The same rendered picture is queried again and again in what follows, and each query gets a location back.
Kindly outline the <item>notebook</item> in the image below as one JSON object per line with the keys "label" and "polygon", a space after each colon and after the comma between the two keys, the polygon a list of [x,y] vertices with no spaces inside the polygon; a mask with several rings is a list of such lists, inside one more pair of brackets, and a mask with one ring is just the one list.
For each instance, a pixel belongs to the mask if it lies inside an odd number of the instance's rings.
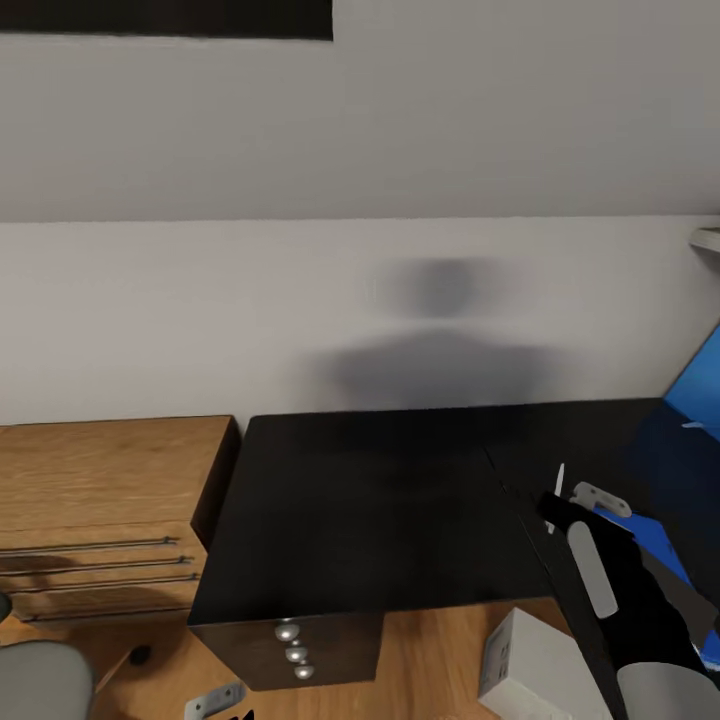
{"label": "notebook", "polygon": [[688,627],[694,650],[700,653],[720,610],[701,596],[692,584],[685,583],[644,547],[640,546],[639,550],[642,555],[640,568],[646,568],[654,576],[666,602],[680,612]]}

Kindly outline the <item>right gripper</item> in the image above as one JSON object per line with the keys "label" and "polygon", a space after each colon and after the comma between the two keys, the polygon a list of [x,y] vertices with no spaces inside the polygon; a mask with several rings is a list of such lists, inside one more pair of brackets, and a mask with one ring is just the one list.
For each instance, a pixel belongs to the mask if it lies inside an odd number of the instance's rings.
{"label": "right gripper", "polygon": [[567,519],[571,513],[585,511],[586,509],[584,507],[576,503],[569,503],[569,501],[565,501],[565,499],[561,499],[557,497],[557,495],[545,491],[537,507],[536,514],[541,517],[541,519],[545,519],[548,524],[558,527],[565,533],[565,519]]}

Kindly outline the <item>swivel chair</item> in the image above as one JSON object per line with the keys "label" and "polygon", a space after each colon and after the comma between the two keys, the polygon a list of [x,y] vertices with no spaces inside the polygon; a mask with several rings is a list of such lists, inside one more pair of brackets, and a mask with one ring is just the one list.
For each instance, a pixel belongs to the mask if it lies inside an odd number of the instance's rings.
{"label": "swivel chair", "polygon": [[[0,620],[12,609],[0,592]],[[121,665],[142,665],[148,656],[149,645],[127,649],[97,681],[91,656],[70,641],[0,645],[0,720],[91,720],[95,698]]]}

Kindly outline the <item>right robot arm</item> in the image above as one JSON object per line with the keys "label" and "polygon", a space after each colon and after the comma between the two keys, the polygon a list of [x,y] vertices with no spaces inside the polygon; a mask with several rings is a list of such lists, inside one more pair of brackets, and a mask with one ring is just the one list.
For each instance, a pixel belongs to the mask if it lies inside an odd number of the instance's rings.
{"label": "right robot arm", "polygon": [[680,612],[642,565],[635,534],[592,510],[630,517],[629,505],[581,481],[569,501],[545,491],[536,514],[566,533],[602,628],[628,720],[720,720],[720,691]]}

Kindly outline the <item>folder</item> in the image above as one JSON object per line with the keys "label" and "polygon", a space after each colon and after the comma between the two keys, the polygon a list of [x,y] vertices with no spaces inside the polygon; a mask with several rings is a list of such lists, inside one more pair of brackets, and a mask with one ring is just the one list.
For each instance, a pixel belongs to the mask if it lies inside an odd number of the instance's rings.
{"label": "folder", "polygon": [[[659,521],[634,513],[632,513],[630,517],[618,517],[596,505],[592,512],[609,518],[611,521],[623,525],[623,527],[632,531],[635,534],[634,540],[641,547],[649,551],[653,557],[656,557],[663,565],[666,565],[674,574],[677,574],[683,579],[685,583],[690,584],[690,579],[687,577],[686,571]],[[711,629],[707,641],[703,643],[699,657],[706,668],[720,674],[720,637],[717,635],[715,629]]]}

